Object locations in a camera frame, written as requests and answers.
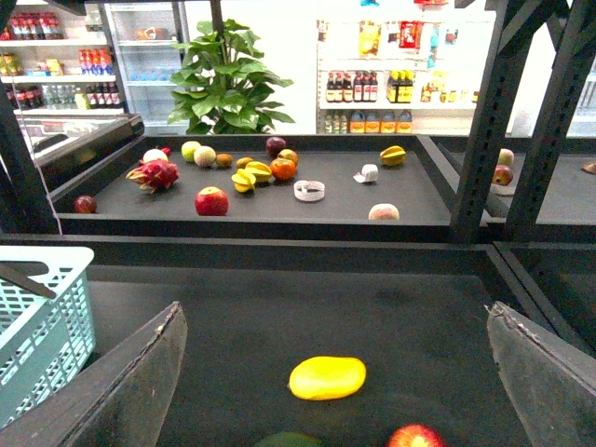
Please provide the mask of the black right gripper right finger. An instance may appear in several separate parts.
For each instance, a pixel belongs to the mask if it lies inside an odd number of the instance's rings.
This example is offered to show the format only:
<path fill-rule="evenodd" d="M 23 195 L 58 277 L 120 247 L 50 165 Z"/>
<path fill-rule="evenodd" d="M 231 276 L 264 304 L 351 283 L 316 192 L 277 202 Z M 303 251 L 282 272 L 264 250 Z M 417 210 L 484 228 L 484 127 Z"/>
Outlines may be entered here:
<path fill-rule="evenodd" d="M 501 302 L 487 332 L 500 380 L 534 446 L 595 444 L 595 358 Z"/>

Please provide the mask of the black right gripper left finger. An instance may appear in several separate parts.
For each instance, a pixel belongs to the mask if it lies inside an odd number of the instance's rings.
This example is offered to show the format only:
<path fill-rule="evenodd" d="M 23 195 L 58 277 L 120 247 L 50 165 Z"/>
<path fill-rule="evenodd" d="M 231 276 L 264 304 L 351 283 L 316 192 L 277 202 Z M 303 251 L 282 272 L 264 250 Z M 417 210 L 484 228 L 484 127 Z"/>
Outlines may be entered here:
<path fill-rule="evenodd" d="M 4 446 L 154 446 L 178 384 L 187 338 L 173 302 L 1 431 Z"/>

